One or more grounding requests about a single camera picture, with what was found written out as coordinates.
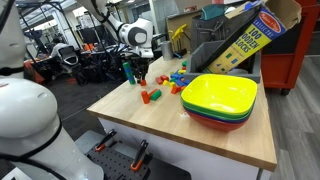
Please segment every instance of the metal pole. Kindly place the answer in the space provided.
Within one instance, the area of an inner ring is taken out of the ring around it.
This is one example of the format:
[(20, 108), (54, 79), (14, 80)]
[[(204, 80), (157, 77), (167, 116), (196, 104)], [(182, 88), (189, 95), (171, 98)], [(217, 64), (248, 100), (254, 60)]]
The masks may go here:
[(61, 5), (60, 5), (60, 3), (56, 3), (56, 4), (58, 4), (58, 6), (59, 6), (59, 8), (60, 8), (60, 12), (62, 13), (62, 15), (63, 15), (64, 19), (66, 20), (67, 25), (68, 25), (68, 27), (69, 27), (69, 30), (71, 31), (71, 33), (72, 33), (72, 35), (73, 35), (74, 39), (76, 40), (77, 45), (79, 46), (79, 48), (80, 48), (80, 49), (82, 49), (82, 47), (80, 46), (80, 44), (79, 44), (79, 42), (78, 42), (78, 40), (77, 40), (77, 38), (76, 38), (76, 35), (74, 35), (74, 32), (73, 32), (73, 30), (72, 30), (72, 27), (70, 26), (70, 23), (69, 23), (69, 21), (68, 21), (68, 19), (67, 19), (66, 15), (65, 15), (65, 13), (64, 13), (64, 11), (63, 11), (63, 9), (62, 9)]

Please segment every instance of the desk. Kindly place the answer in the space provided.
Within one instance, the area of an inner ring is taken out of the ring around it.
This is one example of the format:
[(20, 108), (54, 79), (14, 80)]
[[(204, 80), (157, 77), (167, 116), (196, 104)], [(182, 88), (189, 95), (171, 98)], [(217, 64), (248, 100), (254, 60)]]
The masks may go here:
[[(156, 83), (156, 77), (180, 69), (181, 62), (158, 59), (149, 67), (147, 87), (127, 81), (89, 107), (89, 112), (99, 117), (106, 131), (116, 129), (125, 143), (146, 139), (155, 157), (189, 171), (194, 180), (269, 179), (277, 162), (263, 83), (248, 122), (238, 130), (219, 132), (192, 120), (180, 96)], [(162, 96), (143, 104), (140, 92), (155, 88)]]

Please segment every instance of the cable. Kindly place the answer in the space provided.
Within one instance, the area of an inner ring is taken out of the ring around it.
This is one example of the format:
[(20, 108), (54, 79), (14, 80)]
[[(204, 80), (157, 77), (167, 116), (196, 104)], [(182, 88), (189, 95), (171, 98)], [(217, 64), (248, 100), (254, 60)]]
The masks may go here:
[(11, 9), (13, 7), (15, 0), (9, 0), (8, 3), (4, 6), (3, 11), (0, 15), (0, 34), (4, 28), (4, 26), (6, 25), (6, 22), (9, 18)]

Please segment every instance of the plastic bowl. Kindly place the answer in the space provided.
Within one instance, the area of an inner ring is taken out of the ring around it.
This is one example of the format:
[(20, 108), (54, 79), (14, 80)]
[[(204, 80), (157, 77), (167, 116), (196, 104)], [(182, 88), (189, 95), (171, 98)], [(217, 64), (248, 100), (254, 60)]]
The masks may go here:
[(221, 117), (221, 118), (224, 118), (224, 119), (242, 119), (249, 112), (251, 112), (253, 110), (253, 107), (254, 107), (254, 103), (253, 103), (252, 106), (250, 107), (250, 109), (245, 114), (233, 115), (233, 114), (225, 114), (225, 113), (221, 113), (221, 112), (217, 112), (217, 111), (212, 111), (212, 110), (209, 110), (209, 109), (206, 109), (206, 108), (202, 108), (202, 107), (198, 107), (198, 106), (192, 105), (192, 104), (187, 103), (186, 101), (184, 101), (182, 97), (181, 97), (181, 102), (182, 102), (182, 104), (184, 106), (188, 107), (189, 109), (192, 109), (193, 111), (197, 111), (197, 112), (204, 113), (204, 114), (207, 114), (207, 115), (213, 115), (213, 116)]
[(208, 126), (210, 128), (213, 128), (213, 129), (216, 129), (219, 131), (225, 131), (225, 132), (234, 131), (236, 129), (239, 129), (241, 126), (243, 126), (247, 122), (247, 121), (243, 121), (242, 123), (238, 123), (238, 124), (230, 124), (230, 123), (224, 123), (221, 121), (214, 121), (214, 120), (208, 119), (203, 116), (199, 116), (199, 115), (194, 114), (189, 111), (186, 111), (186, 112), (189, 114), (189, 116), (192, 119), (198, 121), (199, 123), (201, 123), (205, 126)]
[(242, 123), (243, 121), (246, 121), (250, 117), (250, 114), (251, 114), (251, 112), (250, 112), (247, 116), (245, 116), (245, 117), (243, 117), (241, 119), (226, 119), (226, 118), (220, 118), (220, 117), (215, 117), (215, 116), (208, 116), (206, 114), (203, 114), (203, 113), (200, 113), (200, 112), (197, 112), (197, 111), (193, 111), (192, 109), (189, 109), (186, 106), (183, 106), (183, 108), (186, 111), (189, 111), (189, 112), (191, 112), (193, 114), (196, 114), (196, 115), (199, 115), (199, 116), (202, 116), (202, 117), (206, 117), (206, 118), (212, 119), (214, 121), (221, 121), (221, 122), (230, 123), (230, 124)]
[(224, 114), (244, 115), (252, 106), (257, 84), (247, 78), (205, 74), (195, 78), (181, 93), (184, 101)]

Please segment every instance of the orange block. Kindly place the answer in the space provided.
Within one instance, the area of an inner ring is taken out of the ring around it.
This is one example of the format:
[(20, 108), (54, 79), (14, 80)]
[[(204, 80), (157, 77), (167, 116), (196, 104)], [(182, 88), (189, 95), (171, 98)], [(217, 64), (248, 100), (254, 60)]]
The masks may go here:
[(141, 86), (146, 86), (147, 85), (147, 81), (146, 80), (141, 80), (140, 85)]
[(149, 98), (149, 95), (148, 95), (147, 91), (142, 91), (141, 92), (141, 96), (142, 96), (142, 100), (143, 100), (144, 104), (149, 104), (150, 103), (150, 98)]
[(163, 81), (164, 81), (164, 80), (169, 81), (169, 77), (166, 76), (166, 75), (162, 75), (162, 76), (160, 76), (160, 78), (161, 78)]
[(159, 85), (163, 84), (163, 80), (161, 79), (161, 77), (157, 77), (156, 81)]
[(180, 91), (181, 91), (181, 87), (180, 86), (173, 86), (173, 88), (171, 90), (171, 94), (177, 94)]

